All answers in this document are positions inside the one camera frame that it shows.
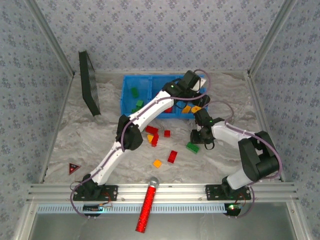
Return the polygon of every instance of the enclosure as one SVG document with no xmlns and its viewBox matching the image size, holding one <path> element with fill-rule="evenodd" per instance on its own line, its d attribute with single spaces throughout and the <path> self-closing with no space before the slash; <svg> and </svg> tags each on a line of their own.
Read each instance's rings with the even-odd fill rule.
<svg viewBox="0 0 320 240">
<path fill-rule="evenodd" d="M 318 1 L 0 5 L 0 239 L 320 239 Z M 83 51 L 94 69 L 101 112 L 95 116 L 83 99 Z M 197 154 L 190 152 L 186 145 L 197 125 L 193 114 L 186 117 L 174 106 L 149 123 L 159 128 L 157 146 L 142 131 L 141 146 L 108 178 L 108 185 L 119 187 L 113 213 L 103 214 L 108 227 L 77 216 L 70 184 L 97 167 L 115 141 L 119 117 L 135 107 L 136 100 L 124 97 L 130 92 L 122 91 L 136 86 L 128 79 L 139 76 L 136 87 L 146 104 L 162 88 L 162 76 L 172 81 L 196 69 L 211 78 L 207 111 L 213 119 L 231 115 L 227 105 L 214 102 L 224 101 L 234 109 L 234 126 L 270 134 L 283 163 L 280 178 L 254 184 L 253 211 L 229 221 L 218 208 L 231 202 L 206 200 L 205 188 L 241 167 L 239 150 L 216 139 L 214 149 L 199 144 Z M 208 88 L 209 78 L 202 76 Z M 178 152 L 174 164 L 167 162 L 172 150 Z M 69 163 L 80 168 L 69 174 Z M 139 211 L 133 209 L 140 209 L 150 177 L 159 179 L 159 194 L 147 232 L 139 235 Z"/>
</svg>

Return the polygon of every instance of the sandy floor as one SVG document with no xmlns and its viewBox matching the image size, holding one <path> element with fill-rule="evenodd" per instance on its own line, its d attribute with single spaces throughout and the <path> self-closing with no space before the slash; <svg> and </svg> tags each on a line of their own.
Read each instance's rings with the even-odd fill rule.
<svg viewBox="0 0 320 240">
<path fill-rule="evenodd" d="M 245 81 L 222 73 L 211 76 L 211 99 L 225 100 L 232 105 L 235 126 L 259 131 Z M 108 153 L 121 115 L 122 80 L 120 75 L 111 80 L 99 79 L 102 115 L 93 117 L 82 99 L 80 78 L 74 79 L 44 179 L 46 183 L 79 181 Z M 211 104 L 208 112 L 213 118 L 230 115 L 228 107 L 220 103 Z M 159 128 L 161 134 L 157 147 L 151 147 L 147 134 L 143 132 L 142 145 L 122 160 L 110 175 L 108 183 L 145 183 L 151 176 L 159 178 L 161 183 L 220 183 L 223 177 L 241 166 L 238 150 L 224 142 L 218 141 L 213 150 L 206 150 L 200 145 L 198 154 L 187 150 L 190 132 L 196 129 L 193 120 L 155 119 L 150 125 Z M 163 137 L 164 130 L 171 130 L 170 138 Z M 171 150 L 178 152 L 174 164 L 167 162 Z M 153 166 L 155 159 L 162 161 L 160 168 Z M 79 164 L 81 168 L 69 175 L 69 163 Z"/>
</svg>

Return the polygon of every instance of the blue plastic bin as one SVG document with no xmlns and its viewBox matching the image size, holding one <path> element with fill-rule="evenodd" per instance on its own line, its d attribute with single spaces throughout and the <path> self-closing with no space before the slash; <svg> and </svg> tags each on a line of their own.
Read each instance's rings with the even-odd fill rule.
<svg viewBox="0 0 320 240">
<path fill-rule="evenodd" d="M 136 108 L 138 100 L 142 100 L 144 105 L 149 103 L 161 91 L 165 83 L 171 82 L 177 78 L 183 78 L 184 75 L 125 75 L 122 84 L 122 94 L 120 100 L 121 114 L 129 116 L 132 109 Z M 133 98 L 131 88 L 137 88 L 139 97 Z M 184 102 L 179 102 L 180 107 L 185 106 Z M 182 109 L 173 106 L 171 113 L 160 113 L 159 119 L 193 119 L 193 113 L 181 113 Z"/>
</svg>

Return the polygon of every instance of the red cylinder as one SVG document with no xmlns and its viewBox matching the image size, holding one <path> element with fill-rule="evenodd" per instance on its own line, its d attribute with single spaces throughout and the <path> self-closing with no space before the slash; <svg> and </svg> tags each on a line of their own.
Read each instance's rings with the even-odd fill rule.
<svg viewBox="0 0 320 240">
<path fill-rule="evenodd" d="M 156 187 L 155 186 L 149 186 L 147 191 L 146 191 L 146 195 L 144 198 L 144 202 L 142 205 L 142 210 L 139 216 L 139 220 L 138 223 L 136 225 L 135 230 L 139 233 L 144 233 L 147 227 L 147 223 L 148 223 L 148 218 L 150 215 L 150 211 L 152 208 L 152 203 L 154 201 L 155 198 L 155 194 L 156 194 Z"/>
</svg>

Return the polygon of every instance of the green lego brick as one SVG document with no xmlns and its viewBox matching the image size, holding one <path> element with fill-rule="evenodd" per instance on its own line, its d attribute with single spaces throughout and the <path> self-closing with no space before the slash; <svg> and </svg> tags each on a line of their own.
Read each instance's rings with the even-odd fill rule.
<svg viewBox="0 0 320 240">
<path fill-rule="evenodd" d="M 142 108 L 142 107 L 144 106 L 144 101 L 138 100 L 138 101 L 136 102 L 136 106 L 139 107 L 139 108 Z"/>
<path fill-rule="evenodd" d="M 138 89 L 136 87 L 132 87 L 131 88 L 131 93 L 132 93 L 132 96 L 133 96 L 134 99 L 139 97 L 139 92 L 138 92 Z"/>
<path fill-rule="evenodd" d="M 189 142 L 187 145 L 186 145 L 186 148 L 189 149 L 191 152 L 197 154 L 198 151 L 199 151 L 199 147 L 197 145 L 194 145 L 192 144 L 191 142 Z"/>
</svg>

